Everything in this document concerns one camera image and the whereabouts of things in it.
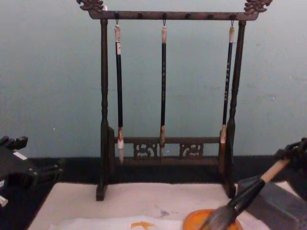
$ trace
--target table surface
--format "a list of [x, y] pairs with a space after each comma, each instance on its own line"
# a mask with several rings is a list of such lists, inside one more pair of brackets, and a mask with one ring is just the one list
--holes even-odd
[[[286, 183], [280, 187], [295, 194]], [[96, 185], [58, 183], [51, 190], [29, 230], [48, 230], [68, 219], [106, 219], [145, 215], [183, 220], [192, 211], [217, 208], [229, 199], [220, 184], [130, 183], [109, 185], [104, 201], [95, 199]], [[238, 220], [245, 229], [257, 221], [244, 212]], [[262, 223], [261, 229], [268, 229]]]

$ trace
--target brush rack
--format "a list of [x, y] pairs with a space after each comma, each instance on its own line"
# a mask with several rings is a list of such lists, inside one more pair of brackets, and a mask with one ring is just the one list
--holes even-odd
[[[94, 20], [101, 24], [101, 170], [100, 181], [96, 190], [97, 201], [104, 200], [106, 189], [115, 166], [120, 161], [115, 157], [117, 137], [114, 129], [108, 124], [108, 51], [107, 25], [108, 20], [200, 20], [200, 21], [238, 21], [238, 36], [236, 42], [236, 57], [232, 79], [229, 119], [226, 126], [225, 151], [221, 150], [221, 132], [216, 137], [166, 137], [166, 144], [178, 144], [179, 156], [158, 156], [159, 137], [125, 137], [126, 144], [133, 144], [133, 157], [126, 157], [123, 165], [153, 166], [153, 165], [214, 165], [218, 168], [223, 188], [229, 198], [236, 193], [233, 180], [233, 145], [235, 136], [235, 114], [237, 94], [240, 81], [241, 62], [244, 43], [244, 31], [248, 21], [254, 21], [261, 12], [266, 11], [272, 0], [247, 0], [244, 12], [176, 12], [176, 11], [108, 11], [99, 0], [77, 0], [80, 8], [88, 11]], [[204, 156], [204, 144], [219, 144], [218, 157]]]

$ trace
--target wall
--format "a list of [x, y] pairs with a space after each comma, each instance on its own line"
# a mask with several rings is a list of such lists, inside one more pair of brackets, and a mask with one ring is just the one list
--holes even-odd
[[[242, 11], [245, 1], [105, 2], [109, 10]], [[306, 136], [306, 8], [303, 0], [276, 0], [247, 23], [235, 155], [272, 154]], [[158, 136], [162, 22], [119, 24], [124, 135]], [[166, 134], [217, 136], [230, 22], [166, 25]], [[117, 130], [114, 26], [110, 21], [108, 117]], [[27, 135], [28, 157], [99, 156], [99, 21], [75, 0], [15, 0], [1, 1], [0, 28], [0, 135]]]

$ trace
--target orange paint stroke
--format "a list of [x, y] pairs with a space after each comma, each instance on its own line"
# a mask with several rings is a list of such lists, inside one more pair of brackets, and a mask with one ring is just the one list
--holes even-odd
[[149, 230], [149, 227], [154, 227], [155, 225], [144, 221], [131, 224], [132, 229], [138, 226], [143, 227], [145, 230]]

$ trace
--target carved dragon finial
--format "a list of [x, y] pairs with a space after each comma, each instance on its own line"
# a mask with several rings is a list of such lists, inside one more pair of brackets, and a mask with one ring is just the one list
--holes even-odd
[[81, 5], [83, 3], [83, 6], [80, 6], [80, 8], [84, 11], [94, 11], [94, 12], [102, 12], [103, 9], [103, 1], [101, 0], [77, 0], [77, 3]]
[[253, 14], [255, 12], [265, 12], [267, 9], [264, 6], [269, 6], [273, 0], [247, 0], [245, 3], [245, 14]]

